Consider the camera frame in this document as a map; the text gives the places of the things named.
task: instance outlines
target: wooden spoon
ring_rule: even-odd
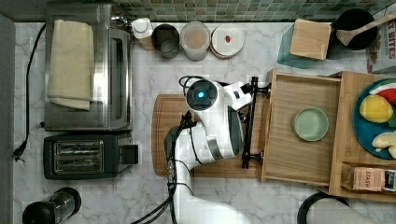
[[[391,21],[393,19],[396,19],[396,11],[390,12],[388,15],[378,20],[372,21],[359,29],[352,31],[338,30],[336,34],[340,42],[347,46],[356,35],[359,35],[367,30],[370,30],[371,28],[376,27],[377,25],[380,25],[387,21]]]

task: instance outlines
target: yellow fruit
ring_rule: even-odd
[[[382,96],[368,95],[361,102],[361,115],[374,123],[386,122],[392,117],[393,109],[390,103]]]

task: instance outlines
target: plate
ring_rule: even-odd
[[[361,95],[358,97],[358,101],[355,104],[355,108],[353,109],[352,123],[353,123],[353,130],[355,131],[356,137],[358,138],[361,145],[368,152],[370,152],[371,154],[373,154],[379,158],[385,159],[385,160],[393,160],[393,158],[390,156],[389,151],[386,148],[382,149],[379,152],[375,151],[375,148],[372,146],[372,142],[373,142],[373,139],[377,135],[379,135],[381,133],[393,133],[394,131],[396,131],[396,129],[390,128],[389,124],[387,122],[372,123],[372,122],[368,121],[367,119],[365,119],[359,111],[359,108],[361,106],[361,101],[363,101],[363,99],[366,96],[370,95],[370,90],[378,83],[380,83],[384,80],[388,80],[388,79],[391,79],[391,78],[378,80],[363,90]],[[392,108],[393,108],[394,113],[396,113],[395,105],[392,105]]]
[[[294,118],[293,130],[305,141],[318,141],[329,128],[329,121],[318,108],[308,107],[300,111]]]

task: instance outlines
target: marble countertop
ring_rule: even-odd
[[[180,31],[184,24],[175,23]],[[182,76],[208,75],[227,82],[249,82],[252,76],[265,79],[277,67],[282,72],[307,75],[330,75],[342,70],[366,72],[364,52],[356,52],[340,61],[316,63],[310,69],[298,69],[276,63],[282,35],[291,23],[237,23],[245,33],[242,50],[228,60],[212,53],[200,62],[189,61],[183,52],[165,60],[156,52],[145,52],[134,45],[134,141],[140,146],[139,164],[114,179],[54,181],[44,178],[43,139],[39,127],[44,120],[45,33],[40,39],[30,73],[30,137],[23,158],[14,164],[13,213],[15,224],[21,223],[23,209],[32,202],[48,199],[57,189],[71,187],[82,197],[80,211],[64,223],[131,223],[162,203],[167,197],[166,180],[156,176],[151,160],[151,117],[160,93],[181,93],[177,81]],[[42,23],[16,23],[15,147],[24,138],[25,71],[35,37]],[[213,30],[218,24],[209,23]],[[195,196],[228,203],[247,214],[252,223],[294,224],[301,203],[317,192],[313,187],[282,181],[256,179],[195,178]],[[348,200],[358,212],[378,223],[396,223],[396,204]],[[167,210],[154,223],[171,223]]]

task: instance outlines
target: green bowl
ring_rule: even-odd
[[[292,128],[305,141],[318,141],[329,129],[329,120],[320,109],[308,107],[294,117]]]

